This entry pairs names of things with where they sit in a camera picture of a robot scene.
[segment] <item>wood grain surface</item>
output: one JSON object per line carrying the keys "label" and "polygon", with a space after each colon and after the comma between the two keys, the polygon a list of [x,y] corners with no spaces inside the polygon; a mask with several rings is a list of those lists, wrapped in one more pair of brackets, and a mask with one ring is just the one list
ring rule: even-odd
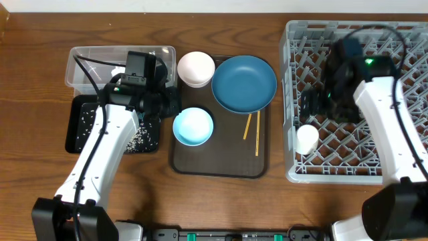
{"label": "wood grain surface", "polygon": [[[428,21],[428,15],[11,14],[0,45],[0,240],[35,239],[34,202],[53,197],[78,158],[64,149],[73,98],[64,76],[72,47],[171,45],[177,59],[197,50],[255,55],[274,67],[280,86],[279,40],[293,19]],[[185,229],[287,230],[359,213],[381,187],[290,183],[284,175],[281,88],[270,110],[270,166],[263,177],[175,173],[167,157],[168,119],[157,153],[123,157],[110,217]]]}

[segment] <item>green connector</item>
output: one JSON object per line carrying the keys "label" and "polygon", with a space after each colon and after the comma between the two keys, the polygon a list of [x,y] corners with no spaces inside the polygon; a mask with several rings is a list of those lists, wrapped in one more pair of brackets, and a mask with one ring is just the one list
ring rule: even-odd
{"label": "green connector", "polygon": [[196,234],[187,234],[187,241],[196,241]]}
{"label": "green connector", "polygon": [[281,234],[275,234],[274,235],[274,241],[282,241],[283,237]]}

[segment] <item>wooden chopstick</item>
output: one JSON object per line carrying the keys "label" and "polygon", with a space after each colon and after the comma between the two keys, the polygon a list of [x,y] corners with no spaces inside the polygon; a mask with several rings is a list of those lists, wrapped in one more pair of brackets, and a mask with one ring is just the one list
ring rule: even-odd
{"label": "wooden chopstick", "polygon": [[251,114],[248,115],[247,126],[245,128],[245,132],[243,133],[243,139],[244,140],[247,138],[247,133],[248,133],[248,127],[249,127],[250,120],[251,120]]}
{"label": "wooden chopstick", "polygon": [[259,156],[260,110],[257,111],[257,137],[255,140],[255,156]]}

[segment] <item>dish rack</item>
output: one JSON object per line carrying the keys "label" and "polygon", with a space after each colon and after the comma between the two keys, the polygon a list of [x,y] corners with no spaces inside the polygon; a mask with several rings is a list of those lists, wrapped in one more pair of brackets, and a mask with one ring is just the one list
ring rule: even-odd
{"label": "dish rack", "polygon": [[[284,95],[284,157],[286,177],[294,183],[381,184],[382,169],[366,121],[336,123],[323,116],[300,117],[300,95],[311,86],[319,88],[321,69],[330,44],[354,29],[387,24],[406,39],[407,57],[401,80],[407,108],[419,136],[428,147],[428,23],[372,21],[290,21],[280,42]],[[372,27],[353,35],[366,55],[388,55],[398,65],[403,45],[394,33]],[[313,154],[295,152],[296,130],[315,126],[318,148]]]}

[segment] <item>light blue bowl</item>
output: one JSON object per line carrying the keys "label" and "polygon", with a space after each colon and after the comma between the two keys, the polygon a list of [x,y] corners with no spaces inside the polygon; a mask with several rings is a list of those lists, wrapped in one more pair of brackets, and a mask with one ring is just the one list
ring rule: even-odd
{"label": "light blue bowl", "polygon": [[173,132],[184,145],[194,147],[203,144],[213,134],[211,116],[201,108],[187,108],[175,117]]}

